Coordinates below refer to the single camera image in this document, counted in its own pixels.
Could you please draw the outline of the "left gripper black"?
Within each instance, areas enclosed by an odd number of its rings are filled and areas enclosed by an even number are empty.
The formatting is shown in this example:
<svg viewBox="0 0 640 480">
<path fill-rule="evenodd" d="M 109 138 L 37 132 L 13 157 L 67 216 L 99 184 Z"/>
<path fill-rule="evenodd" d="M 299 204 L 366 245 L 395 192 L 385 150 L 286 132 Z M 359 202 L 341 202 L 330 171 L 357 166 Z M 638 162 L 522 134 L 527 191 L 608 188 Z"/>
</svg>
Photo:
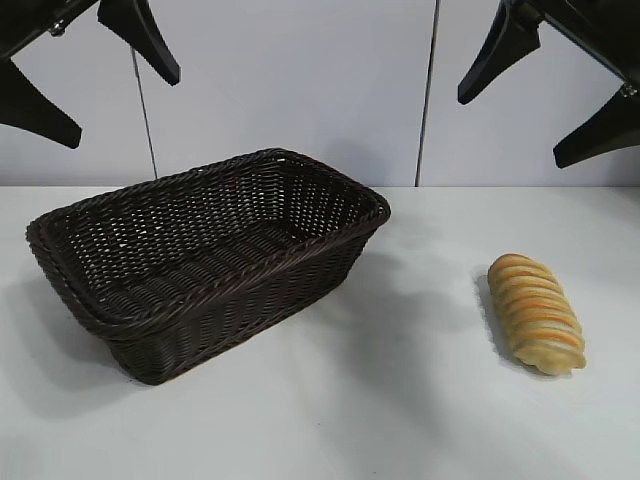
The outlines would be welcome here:
<svg viewBox="0 0 640 480">
<path fill-rule="evenodd" d="M 1 0 L 2 124 L 69 148 L 79 146 L 81 127 L 8 60 L 45 32 L 61 35 L 96 3 L 97 0 Z M 169 85 L 180 82 L 180 66 L 147 0 L 103 0 L 98 8 L 98 21 L 139 53 Z"/>
</svg>

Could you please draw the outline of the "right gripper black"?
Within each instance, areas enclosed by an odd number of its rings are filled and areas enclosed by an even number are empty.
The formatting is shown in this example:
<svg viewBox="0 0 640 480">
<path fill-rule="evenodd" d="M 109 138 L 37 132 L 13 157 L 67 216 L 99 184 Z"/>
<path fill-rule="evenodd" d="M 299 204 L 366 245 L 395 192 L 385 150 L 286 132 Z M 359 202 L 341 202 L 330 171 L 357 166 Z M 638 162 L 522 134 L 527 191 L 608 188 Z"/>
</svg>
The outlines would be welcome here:
<svg viewBox="0 0 640 480">
<path fill-rule="evenodd" d="M 639 3 L 637 1 L 505 1 L 469 71 L 458 102 L 475 99 L 495 78 L 540 47 L 550 24 L 623 82 L 599 111 L 553 149 L 558 168 L 639 145 Z"/>
</svg>

